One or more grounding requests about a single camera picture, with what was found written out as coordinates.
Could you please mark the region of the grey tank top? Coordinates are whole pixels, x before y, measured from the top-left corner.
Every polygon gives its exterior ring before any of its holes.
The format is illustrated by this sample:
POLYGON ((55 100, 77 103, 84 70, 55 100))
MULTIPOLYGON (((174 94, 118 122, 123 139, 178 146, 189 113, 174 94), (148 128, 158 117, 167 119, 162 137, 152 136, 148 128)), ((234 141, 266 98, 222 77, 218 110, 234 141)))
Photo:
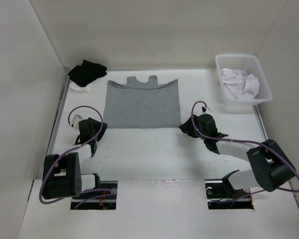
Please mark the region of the grey tank top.
POLYGON ((159 84, 135 76, 125 84, 108 81, 103 119, 109 128, 177 128, 181 125, 178 80, 159 84))

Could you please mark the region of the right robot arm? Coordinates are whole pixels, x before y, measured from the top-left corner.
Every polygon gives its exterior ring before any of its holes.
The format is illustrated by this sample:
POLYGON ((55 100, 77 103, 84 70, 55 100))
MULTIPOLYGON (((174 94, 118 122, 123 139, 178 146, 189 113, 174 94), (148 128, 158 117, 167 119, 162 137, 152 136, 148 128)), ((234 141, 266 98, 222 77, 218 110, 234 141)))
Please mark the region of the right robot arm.
POLYGON ((244 188, 260 187, 272 192, 298 176, 288 157, 271 139, 264 142, 229 139, 218 131, 212 115, 192 115, 180 130, 203 140, 205 147, 219 155, 228 155, 248 162, 250 169, 235 170, 222 178, 221 191, 231 198, 244 188))

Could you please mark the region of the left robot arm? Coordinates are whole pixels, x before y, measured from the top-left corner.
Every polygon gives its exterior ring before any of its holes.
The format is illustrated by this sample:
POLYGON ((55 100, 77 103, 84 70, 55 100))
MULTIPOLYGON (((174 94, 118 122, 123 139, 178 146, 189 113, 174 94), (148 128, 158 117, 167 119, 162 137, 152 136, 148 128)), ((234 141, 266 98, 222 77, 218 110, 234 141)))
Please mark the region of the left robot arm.
POLYGON ((81 165, 95 155, 97 143, 108 125, 93 118, 75 116, 71 126, 79 131, 74 149, 63 156, 50 154, 45 157, 41 193, 45 200, 78 197, 83 192, 95 199, 102 193, 99 175, 82 174, 81 165))

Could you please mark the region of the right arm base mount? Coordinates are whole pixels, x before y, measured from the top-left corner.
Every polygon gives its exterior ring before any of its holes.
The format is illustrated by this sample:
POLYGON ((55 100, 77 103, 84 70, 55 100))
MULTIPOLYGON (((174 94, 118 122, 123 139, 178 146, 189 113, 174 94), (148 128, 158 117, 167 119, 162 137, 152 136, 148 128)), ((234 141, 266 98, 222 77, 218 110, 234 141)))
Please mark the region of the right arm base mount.
POLYGON ((249 188, 235 190, 221 180, 209 180, 205 181, 205 189, 210 210, 254 209, 251 196, 238 200, 251 192, 249 188))

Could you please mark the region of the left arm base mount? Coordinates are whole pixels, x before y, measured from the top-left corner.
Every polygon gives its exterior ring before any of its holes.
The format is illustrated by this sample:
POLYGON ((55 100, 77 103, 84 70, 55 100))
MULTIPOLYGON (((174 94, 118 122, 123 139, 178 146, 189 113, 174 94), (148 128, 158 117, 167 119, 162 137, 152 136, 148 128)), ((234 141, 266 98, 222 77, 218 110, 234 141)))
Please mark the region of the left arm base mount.
POLYGON ((115 210, 117 194, 107 196, 111 192, 99 191, 81 194, 71 200, 71 210, 115 210))

